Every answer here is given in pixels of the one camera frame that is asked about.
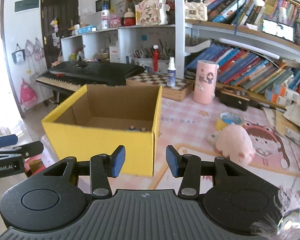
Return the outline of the stack of papers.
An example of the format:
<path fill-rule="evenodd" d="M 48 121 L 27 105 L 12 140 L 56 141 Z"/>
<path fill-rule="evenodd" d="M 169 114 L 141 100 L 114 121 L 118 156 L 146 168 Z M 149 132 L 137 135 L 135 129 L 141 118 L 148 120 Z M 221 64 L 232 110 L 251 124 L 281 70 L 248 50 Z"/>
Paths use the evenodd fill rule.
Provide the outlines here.
<path fill-rule="evenodd" d="M 286 111 L 283 116 L 296 126 L 300 127 L 300 101 L 293 103 L 290 106 L 286 106 L 285 109 Z"/>

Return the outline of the grey purple toy truck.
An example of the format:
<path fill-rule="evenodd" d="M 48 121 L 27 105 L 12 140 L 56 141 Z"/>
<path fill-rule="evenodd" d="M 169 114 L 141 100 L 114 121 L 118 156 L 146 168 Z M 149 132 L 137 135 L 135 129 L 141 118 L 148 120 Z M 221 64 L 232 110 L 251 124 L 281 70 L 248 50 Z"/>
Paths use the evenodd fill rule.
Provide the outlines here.
<path fill-rule="evenodd" d="M 140 131 L 140 132 L 146 132 L 147 131 L 147 129 L 145 127 L 137 128 L 135 126 L 130 126 L 128 130 L 129 131 Z"/>

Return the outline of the white quilted handbag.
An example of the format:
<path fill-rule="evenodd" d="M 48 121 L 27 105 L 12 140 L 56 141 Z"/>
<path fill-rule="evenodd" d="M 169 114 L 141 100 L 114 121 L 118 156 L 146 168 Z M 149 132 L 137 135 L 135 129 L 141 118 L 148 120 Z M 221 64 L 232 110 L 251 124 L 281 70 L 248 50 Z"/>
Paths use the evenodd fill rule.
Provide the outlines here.
<path fill-rule="evenodd" d="M 190 2 L 185 0 L 185 19 L 186 20 L 198 20 L 207 21 L 207 5 L 203 0 L 198 2 Z"/>

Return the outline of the yellow cardboard box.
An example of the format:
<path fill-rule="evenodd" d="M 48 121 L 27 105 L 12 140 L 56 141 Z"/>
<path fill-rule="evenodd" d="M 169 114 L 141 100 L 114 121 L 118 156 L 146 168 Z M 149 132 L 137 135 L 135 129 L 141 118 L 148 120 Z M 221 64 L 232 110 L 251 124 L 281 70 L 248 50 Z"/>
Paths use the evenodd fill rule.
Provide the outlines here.
<path fill-rule="evenodd" d="M 59 159 L 79 161 L 111 154 L 125 146 L 125 174 L 154 174 L 159 136 L 162 87 L 84 85 L 43 120 L 42 125 Z M 146 132 L 129 131 L 130 126 Z"/>

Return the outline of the white spray bottle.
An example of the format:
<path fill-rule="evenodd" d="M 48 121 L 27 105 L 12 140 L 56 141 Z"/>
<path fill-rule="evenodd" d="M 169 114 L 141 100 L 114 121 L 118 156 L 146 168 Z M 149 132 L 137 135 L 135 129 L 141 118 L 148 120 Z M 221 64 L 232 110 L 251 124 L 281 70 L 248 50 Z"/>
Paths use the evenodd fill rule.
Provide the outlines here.
<path fill-rule="evenodd" d="M 175 60 L 174 57 L 170 57 L 169 65 L 167 68 L 168 87 L 175 87 L 175 75 L 176 75 Z"/>

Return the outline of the pink cartoon cylinder canister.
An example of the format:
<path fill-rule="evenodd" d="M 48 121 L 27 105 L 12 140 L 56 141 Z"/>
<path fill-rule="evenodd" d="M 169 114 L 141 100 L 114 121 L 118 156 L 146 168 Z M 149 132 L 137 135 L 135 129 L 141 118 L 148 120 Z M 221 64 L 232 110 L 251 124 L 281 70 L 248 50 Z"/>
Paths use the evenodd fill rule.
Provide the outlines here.
<path fill-rule="evenodd" d="M 197 62 L 193 100 L 202 105 L 210 104 L 215 97 L 219 65 L 213 61 Z"/>

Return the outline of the pink cartoon desk mat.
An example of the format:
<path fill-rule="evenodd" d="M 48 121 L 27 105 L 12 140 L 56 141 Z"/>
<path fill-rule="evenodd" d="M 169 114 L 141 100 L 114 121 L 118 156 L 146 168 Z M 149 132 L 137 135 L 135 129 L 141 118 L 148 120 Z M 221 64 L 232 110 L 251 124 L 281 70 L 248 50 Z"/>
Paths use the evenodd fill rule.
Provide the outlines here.
<path fill-rule="evenodd" d="M 300 192 L 300 145 L 286 137 L 287 129 L 298 129 L 279 110 L 249 107 L 241 111 L 226 107 L 218 100 L 209 105 L 195 103 L 189 96 L 182 102 L 162 99 L 160 131 L 157 138 L 154 175 L 134 176 L 121 172 L 111 179 L 116 189 L 177 189 L 165 160 L 165 148 L 173 145 L 180 153 L 195 154 L 202 160 L 220 156 L 216 148 L 220 115 L 240 115 L 256 150 L 248 170 L 284 191 Z"/>

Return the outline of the dark wooden door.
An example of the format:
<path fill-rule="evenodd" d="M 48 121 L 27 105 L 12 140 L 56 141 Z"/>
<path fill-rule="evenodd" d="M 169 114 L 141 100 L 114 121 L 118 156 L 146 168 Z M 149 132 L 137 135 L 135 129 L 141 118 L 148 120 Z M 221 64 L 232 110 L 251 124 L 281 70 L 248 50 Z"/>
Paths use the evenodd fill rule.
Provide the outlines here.
<path fill-rule="evenodd" d="M 61 38 L 70 35 L 78 23 L 78 0 L 40 0 L 43 49 L 47 67 L 57 61 Z"/>

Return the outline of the dark brown wooden box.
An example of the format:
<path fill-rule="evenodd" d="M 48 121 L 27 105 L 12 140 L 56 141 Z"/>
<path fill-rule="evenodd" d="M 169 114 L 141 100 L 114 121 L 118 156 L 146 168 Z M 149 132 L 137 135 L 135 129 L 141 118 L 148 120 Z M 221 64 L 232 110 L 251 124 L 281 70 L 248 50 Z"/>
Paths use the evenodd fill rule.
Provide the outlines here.
<path fill-rule="evenodd" d="M 219 94 L 219 101 L 228 107 L 246 111 L 249 107 L 250 96 L 246 91 L 223 87 Z"/>

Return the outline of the pink plush pig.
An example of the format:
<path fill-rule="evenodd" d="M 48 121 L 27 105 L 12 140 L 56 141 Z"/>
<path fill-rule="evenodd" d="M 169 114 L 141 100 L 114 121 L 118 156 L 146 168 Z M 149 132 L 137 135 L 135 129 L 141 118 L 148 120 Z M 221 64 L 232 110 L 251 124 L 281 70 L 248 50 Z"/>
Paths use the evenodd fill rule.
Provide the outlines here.
<path fill-rule="evenodd" d="M 239 125 L 231 124 L 218 132 L 215 148 L 232 162 L 247 166 L 252 162 L 255 149 L 247 131 Z"/>

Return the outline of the white cubby shelf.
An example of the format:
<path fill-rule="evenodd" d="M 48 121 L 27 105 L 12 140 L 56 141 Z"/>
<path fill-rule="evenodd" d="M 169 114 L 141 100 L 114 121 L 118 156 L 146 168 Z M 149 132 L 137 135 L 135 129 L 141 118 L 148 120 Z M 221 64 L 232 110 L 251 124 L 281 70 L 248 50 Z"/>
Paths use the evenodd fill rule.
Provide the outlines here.
<path fill-rule="evenodd" d="M 78 51 L 85 61 L 93 61 L 105 51 L 117 63 L 136 63 L 146 70 L 153 67 L 152 50 L 159 47 L 159 72 L 166 73 L 170 57 L 174 57 L 177 77 L 184 77 L 184 39 L 175 25 L 134 25 L 97 30 L 61 39 L 64 61 Z"/>

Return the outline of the black Yamaha keyboard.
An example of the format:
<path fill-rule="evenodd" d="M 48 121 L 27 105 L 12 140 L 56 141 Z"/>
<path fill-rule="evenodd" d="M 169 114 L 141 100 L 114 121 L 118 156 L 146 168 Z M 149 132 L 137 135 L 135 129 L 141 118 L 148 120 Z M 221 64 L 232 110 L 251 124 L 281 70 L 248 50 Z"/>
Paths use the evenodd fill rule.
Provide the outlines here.
<path fill-rule="evenodd" d="M 71 95 L 84 85 L 124 86 L 126 79 L 143 73 L 135 64 L 66 61 L 35 79 L 36 83 L 55 92 Z"/>

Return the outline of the wooden chessboard box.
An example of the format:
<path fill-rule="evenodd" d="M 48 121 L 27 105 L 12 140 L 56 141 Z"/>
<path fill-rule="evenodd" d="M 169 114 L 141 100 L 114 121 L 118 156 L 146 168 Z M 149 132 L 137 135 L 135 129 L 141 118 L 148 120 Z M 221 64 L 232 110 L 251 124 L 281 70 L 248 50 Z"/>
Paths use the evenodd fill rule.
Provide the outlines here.
<path fill-rule="evenodd" d="M 162 97 L 182 102 L 192 93 L 194 82 L 187 79 L 175 79 L 175 86 L 167 85 L 167 76 L 155 73 L 141 73 L 126 79 L 127 86 L 161 86 Z"/>

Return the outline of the row of leaning books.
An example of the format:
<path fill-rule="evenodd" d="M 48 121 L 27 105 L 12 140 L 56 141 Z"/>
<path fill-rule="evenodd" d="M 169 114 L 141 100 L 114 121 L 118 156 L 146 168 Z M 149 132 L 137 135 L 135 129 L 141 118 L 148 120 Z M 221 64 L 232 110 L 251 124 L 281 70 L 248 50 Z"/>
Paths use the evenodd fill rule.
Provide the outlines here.
<path fill-rule="evenodd" d="M 219 66 L 217 82 L 266 96 L 284 105 L 282 98 L 300 100 L 300 68 L 274 61 L 243 48 L 211 43 L 185 67 L 185 77 L 195 79 L 197 63 L 211 61 Z"/>

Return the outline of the yellow tape roll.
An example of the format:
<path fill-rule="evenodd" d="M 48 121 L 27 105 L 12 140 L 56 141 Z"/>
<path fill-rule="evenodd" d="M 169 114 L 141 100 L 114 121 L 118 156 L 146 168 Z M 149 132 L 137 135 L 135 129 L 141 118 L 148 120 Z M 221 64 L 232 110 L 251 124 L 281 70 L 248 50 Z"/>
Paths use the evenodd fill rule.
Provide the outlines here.
<path fill-rule="evenodd" d="M 221 131 L 225 127 L 227 127 L 231 124 L 243 126 L 244 125 L 244 119 L 243 119 L 242 116 L 237 115 L 237 114 L 232 113 L 232 112 L 222 112 L 222 113 L 219 114 L 219 116 L 217 118 L 216 125 L 215 125 L 215 130 L 216 131 Z"/>

